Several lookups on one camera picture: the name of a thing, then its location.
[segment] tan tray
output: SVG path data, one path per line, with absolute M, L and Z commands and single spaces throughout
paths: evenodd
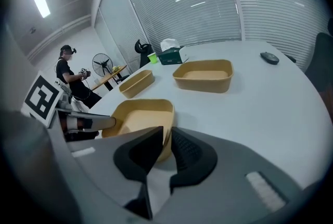
M 151 85 L 155 78 L 151 70 L 143 70 L 137 75 L 127 79 L 119 86 L 119 91 L 130 99 Z
M 102 130 L 102 137 L 122 135 L 150 127 L 163 126 L 163 150 L 157 161 L 171 155 L 171 128 L 175 110 L 164 99 L 137 99 L 122 102 L 113 112 L 116 125 Z
M 181 64 L 173 73 L 173 78 L 181 89 L 224 93 L 229 89 L 233 75 L 233 64 L 220 59 Z

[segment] round table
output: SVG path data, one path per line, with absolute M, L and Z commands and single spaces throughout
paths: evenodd
M 292 61 L 259 41 L 208 43 L 184 51 L 188 61 L 230 60 L 234 76 L 229 90 L 217 94 L 179 89 L 172 77 L 179 65 L 158 62 L 134 73 L 150 69 L 155 76 L 155 82 L 134 99 L 170 100 L 176 112 L 175 126 L 241 143 L 302 188 L 323 177 L 331 161 L 333 126 L 320 95 Z M 280 62 L 268 64 L 261 52 L 273 53 Z M 89 112 L 111 115 L 124 100 L 115 87 Z

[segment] man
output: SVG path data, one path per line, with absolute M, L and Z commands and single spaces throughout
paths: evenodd
M 69 45 L 64 45 L 60 49 L 60 57 L 56 67 L 57 78 L 64 84 L 69 84 L 72 91 L 71 94 L 75 99 L 82 101 L 87 107 L 92 108 L 101 97 L 83 84 L 82 79 L 89 77 L 87 72 L 75 75 L 70 70 L 67 61 L 72 60 L 73 53 Z

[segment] green box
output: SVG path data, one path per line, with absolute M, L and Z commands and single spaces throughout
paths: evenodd
M 180 51 L 181 48 L 172 47 L 159 54 L 158 58 L 162 65 L 182 64 L 187 60 L 187 55 Z

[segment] electric fan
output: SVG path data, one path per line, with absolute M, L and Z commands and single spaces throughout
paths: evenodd
M 93 69 L 97 75 L 103 77 L 112 73 L 113 63 L 106 54 L 97 54 L 93 58 Z

